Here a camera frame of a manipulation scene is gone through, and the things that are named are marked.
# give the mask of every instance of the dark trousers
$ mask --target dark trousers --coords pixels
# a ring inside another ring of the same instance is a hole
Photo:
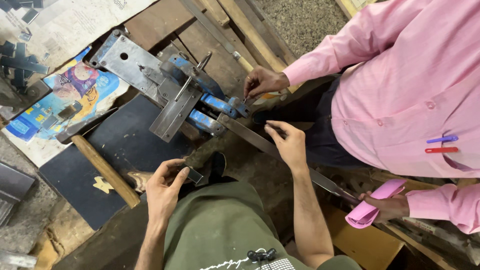
[[[305,131],[308,162],[354,169],[370,167],[350,155],[337,141],[332,129],[332,98],[340,78],[325,83],[284,106],[275,106],[268,119],[284,122],[314,122]]]

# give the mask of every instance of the hammer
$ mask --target hammer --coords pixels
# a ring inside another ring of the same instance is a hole
[[[102,174],[103,178],[115,189],[118,194],[127,202],[130,208],[140,203],[138,194],[122,179],[110,164],[93,148],[93,146],[82,136],[97,124],[114,113],[117,108],[110,109],[100,113],[85,121],[77,123],[64,131],[58,133],[55,137],[62,144],[73,142],[78,150],[92,163],[93,166]]]

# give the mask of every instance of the green t-shirt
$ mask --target green t-shirt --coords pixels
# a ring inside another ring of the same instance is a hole
[[[275,248],[277,256],[262,270],[310,270],[289,256],[278,241],[260,197],[246,182],[215,184],[180,200],[165,237],[165,270],[255,270],[249,250]],[[347,256],[336,256],[318,270],[360,270]]]

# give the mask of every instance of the hammer head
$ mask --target hammer head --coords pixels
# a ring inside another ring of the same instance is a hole
[[[73,126],[70,126],[63,130],[62,132],[55,135],[55,138],[62,144],[69,144],[72,142],[72,137],[75,135],[83,135],[85,132],[89,131],[97,124],[101,123],[105,120],[109,115],[114,113],[118,108],[109,109],[103,113],[99,113],[94,117],[90,117],[89,119],[77,123]]]

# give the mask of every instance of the hand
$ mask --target hand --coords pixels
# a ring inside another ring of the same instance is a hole
[[[367,194],[361,194],[359,199],[380,210],[373,222],[382,223],[391,219],[410,216],[410,207],[406,196],[394,195],[391,198],[379,200],[370,197],[371,194],[371,191],[367,191]]]
[[[254,98],[259,94],[280,91],[289,86],[290,81],[285,73],[257,66],[245,78],[243,95],[245,98]]]
[[[308,170],[305,151],[305,133],[291,124],[267,121],[265,131],[273,138],[283,161],[292,172]]]
[[[148,203],[148,223],[165,227],[178,202],[181,185],[187,179],[190,168],[178,172],[178,166],[185,160],[167,160],[162,162],[146,185]]]

